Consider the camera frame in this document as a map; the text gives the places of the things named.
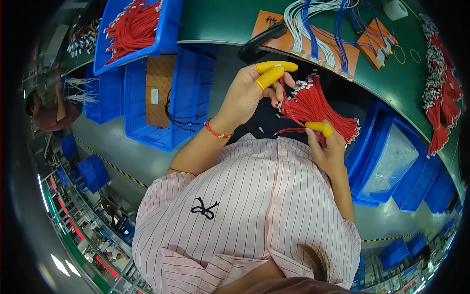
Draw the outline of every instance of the factory floor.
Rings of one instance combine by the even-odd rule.
[[[245,64],[236,58],[239,48],[221,46],[217,59],[208,117],[213,117],[220,108],[225,93],[238,70]],[[263,60],[279,60],[285,58],[270,53]],[[134,177],[140,182],[150,185],[155,179],[165,174],[174,155],[182,148],[180,145],[169,154],[137,141],[125,135],[124,117],[109,121],[101,126],[88,120],[82,114],[72,125],[72,132],[91,149],[107,161]],[[82,144],[79,147],[80,159],[92,154]],[[136,212],[146,188],[105,164],[108,178],[108,190],[116,202],[127,212]],[[393,198],[377,208],[354,205],[355,224],[362,239],[390,238],[424,232],[427,238],[433,238],[454,214],[432,214],[423,202],[416,212],[399,211]],[[362,249],[386,247],[388,241],[362,243]]]

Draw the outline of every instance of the wrist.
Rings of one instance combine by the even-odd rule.
[[[328,175],[328,177],[331,181],[331,184],[337,182],[342,183],[344,181],[348,182],[348,169],[343,165],[340,169]]]
[[[210,121],[211,130],[218,134],[229,135],[238,127],[237,124],[228,121],[222,116],[216,115]]]

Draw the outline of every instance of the black handle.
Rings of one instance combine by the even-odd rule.
[[[267,30],[255,36],[253,39],[246,42],[245,45],[238,51],[237,56],[240,60],[246,64],[251,64],[264,55],[268,54],[268,51],[260,51],[255,53],[255,50],[268,42],[270,39],[277,39],[278,37],[287,33],[287,27],[284,23],[275,23],[270,26]]]

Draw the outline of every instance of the plastic bag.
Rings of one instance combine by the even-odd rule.
[[[364,195],[388,192],[406,174],[418,155],[410,140],[392,124],[384,150],[362,191]]]

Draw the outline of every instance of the hair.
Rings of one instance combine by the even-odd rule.
[[[24,103],[24,110],[26,111],[26,114],[28,114],[29,116],[32,116],[32,111],[31,111],[31,107],[34,106],[35,102],[34,102],[34,94],[36,94],[38,91],[36,89],[34,89],[29,95],[28,97],[26,97],[26,101]]]
[[[310,269],[315,275],[315,280],[320,282],[328,282],[329,258],[326,251],[321,246],[309,246],[304,243],[297,244],[308,255],[308,263]]]

